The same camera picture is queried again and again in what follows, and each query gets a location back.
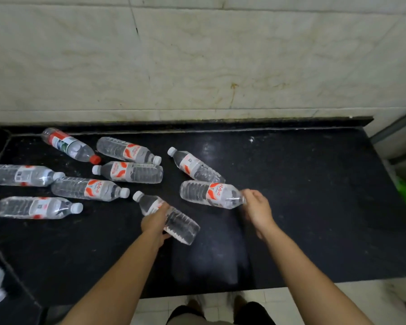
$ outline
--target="white floor tile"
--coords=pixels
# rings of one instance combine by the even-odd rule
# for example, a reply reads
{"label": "white floor tile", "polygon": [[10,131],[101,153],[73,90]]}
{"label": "white floor tile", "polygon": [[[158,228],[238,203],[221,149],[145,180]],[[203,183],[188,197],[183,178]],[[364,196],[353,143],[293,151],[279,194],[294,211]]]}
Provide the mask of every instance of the white floor tile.
{"label": "white floor tile", "polygon": [[276,289],[265,289],[266,302],[277,302],[277,301],[292,301],[292,295],[287,287],[278,287]]}
{"label": "white floor tile", "polygon": [[216,322],[219,320],[218,307],[205,308],[203,312],[207,321]]}
{"label": "white floor tile", "polygon": [[178,306],[184,305],[187,300],[186,295],[170,296],[168,298],[168,310],[173,311]]}
{"label": "white floor tile", "polygon": [[219,320],[233,323],[233,309],[228,306],[218,307]]}
{"label": "white floor tile", "polygon": [[131,325],[165,325],[168,311],[138,312],[134,314]]}
{"label": "white floor tile", "polygon": [[135,312],[168,311],[169,298],[140,299]]}
{"label": "white floor tile", "polygon": [[293,300],[264,304],[266,311],[276,325],[303,325],[301,315]]}

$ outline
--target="floor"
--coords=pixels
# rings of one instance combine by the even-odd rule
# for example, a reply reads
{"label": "floor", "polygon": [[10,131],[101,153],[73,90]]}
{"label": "floor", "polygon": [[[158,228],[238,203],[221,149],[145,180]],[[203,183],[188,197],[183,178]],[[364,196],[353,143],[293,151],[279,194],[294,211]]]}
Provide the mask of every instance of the floor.
{"label": "floor", "polygon": [[[341,283],[337,286],[351,298],[375,325],[406,325],[404,303],[392,292],[391,284],[382,280]],[[227,293],[205,294],[206,319],[233,322],[232,310],[226,305]],[[185,296],[141,299],[131,325],[165,325],[168,316],[184,304]],[[287,288],[245,292],[245,299],[265,306],[276,325],[301,325],[292,296]]]}

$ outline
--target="white tiled wall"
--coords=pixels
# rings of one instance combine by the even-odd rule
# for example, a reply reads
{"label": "white tiled wall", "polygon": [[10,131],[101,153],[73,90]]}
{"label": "white tiled wall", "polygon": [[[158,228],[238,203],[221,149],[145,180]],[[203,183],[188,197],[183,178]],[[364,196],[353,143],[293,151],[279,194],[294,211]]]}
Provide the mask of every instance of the white tiled wall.
{"label": "white tiled wall", "polygon": [[406,0],[0,0],[0,123],[406,113]]}
{"label": "white tiled wall", "polygon": [[[406,308],[393,292],[392,283],[380,280],[340,283],[337,286],[376,325],[406,325]],[[205,294],[204,314],[209,321],[233,322],[233,311],[226,303],[227,293]],[[287,288],[245,291],[247,301],[263,305],[277,325],[303,324]],[[171,312],[185,304],[185,296],[140,300],[131,325],[164,325]]]}

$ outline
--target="black marble surface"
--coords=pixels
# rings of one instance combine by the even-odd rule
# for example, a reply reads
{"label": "black marble surface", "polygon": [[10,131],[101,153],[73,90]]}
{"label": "black marble surface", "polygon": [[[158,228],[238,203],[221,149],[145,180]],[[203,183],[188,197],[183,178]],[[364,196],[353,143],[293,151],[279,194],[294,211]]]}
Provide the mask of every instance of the black marble surface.
{"label": "black marble surface", "polygon": [[[333,281],[406,276],[406,207],[360,128],[110,136],[163,158],[161,184],[119,185],[130,188],[131,196],[137,190],[161,196],[201,227],[191,246],[166,241],[143,298],[284,286],[240,208],[229,211],[180,198],[179,186],[189,177],[167,155],[171,146],[193,153],[239,189],[260,190],[280,227]],[[76,137],[95,147],[100,135]],[[39,136],[12,136],[0,163],[45,165],[69,176],[101,179],[90,164],[69,158]],[[49,188],[0,186],[0,198],[13,195],[53,196]],[[75,303],[141,232],[141,211],[131,197],[79,202],[81,214],[58,221],[0,218],[0,251],[42,306]]]}

